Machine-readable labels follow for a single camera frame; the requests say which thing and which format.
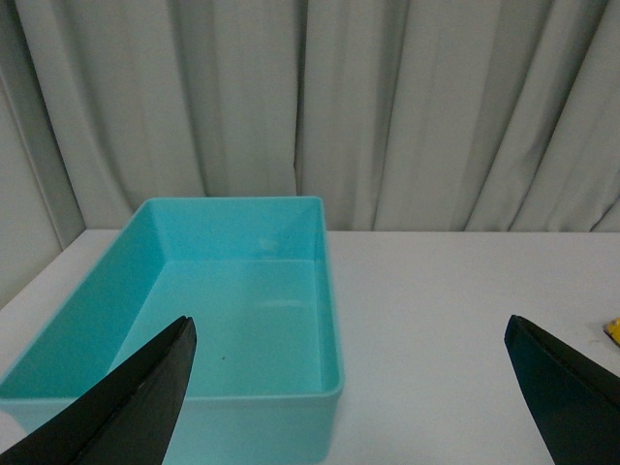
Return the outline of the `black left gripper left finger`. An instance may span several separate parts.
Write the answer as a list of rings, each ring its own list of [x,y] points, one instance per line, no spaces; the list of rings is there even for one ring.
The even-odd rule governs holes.
[[[3,464],[161,464],[197,348],[180,317],[99,383],[1,454]]]

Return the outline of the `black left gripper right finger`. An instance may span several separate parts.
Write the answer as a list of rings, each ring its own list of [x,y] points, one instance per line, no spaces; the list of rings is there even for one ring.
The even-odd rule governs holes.
[[[504,341],[553,462],[617,464],[619,377],[521,316]]]

